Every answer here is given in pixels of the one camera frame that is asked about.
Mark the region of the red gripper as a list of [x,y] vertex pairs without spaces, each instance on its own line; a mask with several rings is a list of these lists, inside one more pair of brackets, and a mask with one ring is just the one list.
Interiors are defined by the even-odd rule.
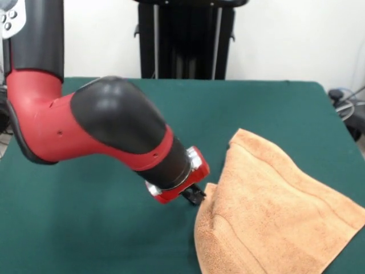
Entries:
[[162,204],[167,204],[179,196],[183,196],[190,204],[199,206],[206,197],[205,192],[197,183],[209,175],[209,165],[197,147],[191,146],[186,152],[190,161],[190,170],[187,177],[177,187],[171,190],[161,190],[159,187],[145,182],[149,193]]

